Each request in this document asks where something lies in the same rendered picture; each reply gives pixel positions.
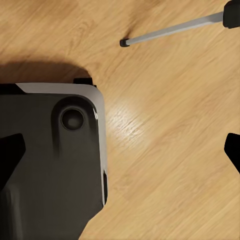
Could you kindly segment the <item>camera tripod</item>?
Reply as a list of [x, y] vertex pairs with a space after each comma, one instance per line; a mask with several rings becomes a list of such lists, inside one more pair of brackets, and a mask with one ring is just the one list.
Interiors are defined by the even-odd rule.
[[228, 29], [240, 27], [240, 0], [231, 0], [224, 5], [224, 11], [217, 12], [208, 16], [200, 17], [181, 24], [151, 32], [131, 39], [120, 41], [121, 47], [129, 47], [131, 44], [164, 37], [167, 35], [203, 27], [206, 25], [222, 22], [223, 26]]

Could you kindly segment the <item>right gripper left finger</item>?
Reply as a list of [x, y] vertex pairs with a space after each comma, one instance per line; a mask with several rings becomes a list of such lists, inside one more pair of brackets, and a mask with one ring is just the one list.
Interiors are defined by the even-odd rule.
[[0, 193], [26, 152], [21, 133], [0, 138]]

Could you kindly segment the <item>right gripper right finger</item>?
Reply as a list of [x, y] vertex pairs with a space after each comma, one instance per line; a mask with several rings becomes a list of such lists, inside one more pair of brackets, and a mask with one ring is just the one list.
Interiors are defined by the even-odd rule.
[[240, 135], [229, 133], [227, 135], [224, 151], [240, 173]]

